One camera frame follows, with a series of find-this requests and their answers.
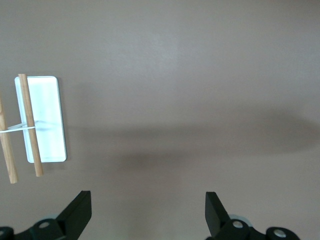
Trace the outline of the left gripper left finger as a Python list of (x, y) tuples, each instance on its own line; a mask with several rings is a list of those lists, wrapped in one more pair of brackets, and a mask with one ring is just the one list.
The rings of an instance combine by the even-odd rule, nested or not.
[(56, 217), (36, 222), (15, 234), (9, 226), (0, 228), (2, 240), (77, 240), (92, 217), (91, 192), (81, 191)]

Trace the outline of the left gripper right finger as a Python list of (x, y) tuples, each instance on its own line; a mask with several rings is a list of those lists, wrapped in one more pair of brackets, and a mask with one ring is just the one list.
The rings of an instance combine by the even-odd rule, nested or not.
[(291, 230), (269, 227), (265, 233), (257, 231), (243, 219), (231, 218), (215, 192), (205, 194), (205, 220), (209, 240), (298, 240)]

